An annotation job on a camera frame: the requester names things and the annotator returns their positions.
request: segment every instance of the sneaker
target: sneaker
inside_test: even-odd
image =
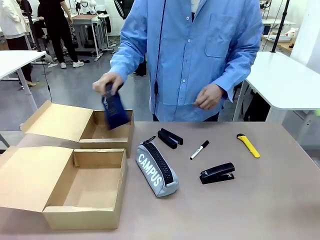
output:
[[[67,68],[67,65],[66,65],[64,62],[62,62],[62,63],[60,63],[60,67],[61,67],[62,69],[66,69],[66,68]]]
[[[37,84],[35,84],[34,82],[31,82],[31,81],[26,81],[26,83],[28,84],[28,87],[34,87],[35,85],[37,85]]]
[[[85,65],[83,61],[78,61],[78,62],[73,62],[72,67],[79,68],[79,67],[82,67],[83,65]]]

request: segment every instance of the pencil case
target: pencil case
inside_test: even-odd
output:
[[[152,142],[155,136],[142,142],[136,151],[135,161],[157,197],[173,194],[179,188],[175,171]]]

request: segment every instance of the black marker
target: black marker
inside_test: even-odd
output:
[[[209,144],[209,141],[208,141],[208,140],[205,141],[205,142],[200,146],[200,148],[199,148],[197,151],[195,151],[194,154],[192,154],[192,156],[190,157],[190,160],[194,159],[195,156],[197,156],[198,153],[200,153],[200,151],[201,151],[202,149],[204,149],[206,146],[208,146],[208,144]]]

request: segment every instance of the shirt pocket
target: shirt pocket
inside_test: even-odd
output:
[[[228,54],[229,45],[235,34],[236,27],[235,17],[212,14],[205,41],[205,55],[208,57],[225,58]]]

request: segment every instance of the blue shirt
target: blue shirt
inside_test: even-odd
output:
[[[190,0],[135,0],[120,33],[121,44],[109,72],[125,82],[147,54],[150,111],[160,121],[204,121],[217,114],[226,96],[250,73],[263,32],[257,0],[202,0],[191,16]],[[227,94],[212,110],[192,106],[205,86],[216,84]]]

